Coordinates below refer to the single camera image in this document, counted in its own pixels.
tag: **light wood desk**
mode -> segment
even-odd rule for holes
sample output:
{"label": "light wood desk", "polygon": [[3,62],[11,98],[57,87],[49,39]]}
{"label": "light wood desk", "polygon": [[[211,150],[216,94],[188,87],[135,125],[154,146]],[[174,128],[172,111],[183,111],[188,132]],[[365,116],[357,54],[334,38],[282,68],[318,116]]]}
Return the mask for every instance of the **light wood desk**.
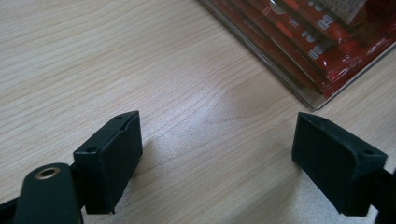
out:
{"label": "light wood desk", "polygon": [[[313,112],[396,162],[396,51]],[[113,116],[144,155],[86,223],[373,223],[339,216],[290,158],[311,112],[194,0],[0,2],[0,203]]]}

